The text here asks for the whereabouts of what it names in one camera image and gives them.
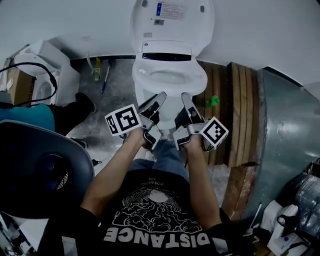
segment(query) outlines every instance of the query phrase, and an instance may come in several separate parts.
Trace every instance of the white toilet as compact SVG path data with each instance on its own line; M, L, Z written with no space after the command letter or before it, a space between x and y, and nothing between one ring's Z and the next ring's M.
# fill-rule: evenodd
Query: white toilet
M69 58L45 40L40 40L24 48L15 58L14 63L35 62L43 64L54 75L57 91L50 99L32 103L33 105L54 104L65 106L75 101L79 91L80 74L70 66ZM46 98L54 92L48 73L34 65L20 65L18 68L35 77L32 100Z
M132 68L139 105L165 92L159 111L160 130L174 128L183 108L182 93L202 93L208 78L196 56L211 42L214 31L212 0L136 0L130 20L136 52Z

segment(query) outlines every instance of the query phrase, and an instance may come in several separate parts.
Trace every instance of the black cable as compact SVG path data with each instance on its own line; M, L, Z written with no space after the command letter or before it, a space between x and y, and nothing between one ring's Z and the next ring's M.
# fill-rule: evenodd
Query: black cable
M14 105L14 107L19 107L21 105L24 105L24 104L29 104L29 103L32 103L32 102L41 102L41 101L45 101L45 100L48 100L50 98L52 98L56 92L57 92L57 89L58 89L58 86L57 86L57 81L54 77L53 74L51 74L51 72L47 69L47 67L45 65L42 65L40 63L35 63L35 62L21 62L21 63L17 63L17 64L13 64L13 65L10 65L10 66L7 66L3 69L0 70L0 73L3 72L3 71L6 71L6 70L9 70L11 68L15 68L17 66L20 66L20 65L33 65L33 66L38 66L40 68L43 68L49 75L50 77L50 82L52 83L52 86L54 87L54 92L51 96L48 96L46 98L41 98L41 99L34 99L34 100L28 100L28 101L25 101L25 102L22 102L22 103L19 103L17 105Z

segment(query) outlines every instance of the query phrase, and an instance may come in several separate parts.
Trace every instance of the toilet lid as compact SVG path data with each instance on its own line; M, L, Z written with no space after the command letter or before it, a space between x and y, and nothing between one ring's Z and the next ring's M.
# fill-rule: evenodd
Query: toilet lid
M197 56L211 42L214 21L212 0L136 0L130 19L131 44L138 53L145 42L177 41L190 44Z
M44 65L51 73L58 71L56 68L48 64L44 59L42 59L41 57L33 53L19 53L17 56L14 57L15 64L22 63L22 62L40 63ZM35 65L20 65L20 66L17 66L17 68L32 77L37 77L39 75L47 73L42 67L35 66Z

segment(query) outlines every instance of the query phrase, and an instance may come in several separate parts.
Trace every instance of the plastic sheet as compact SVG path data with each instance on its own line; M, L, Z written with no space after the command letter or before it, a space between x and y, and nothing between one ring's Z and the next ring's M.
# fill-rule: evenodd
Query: plastic sheet
M320 236L320 179L308 175L295 196L299 216L298 229L314 237Z

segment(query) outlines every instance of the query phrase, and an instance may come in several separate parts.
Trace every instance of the green object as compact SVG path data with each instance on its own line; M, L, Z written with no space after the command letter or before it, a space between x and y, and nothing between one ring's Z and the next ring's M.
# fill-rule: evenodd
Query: green object
M211 99L206 99L205 100L205 107L206 108L212 108L215 107L216 105L218 105L220 103L220 99L217 95L213 95L211 97Z

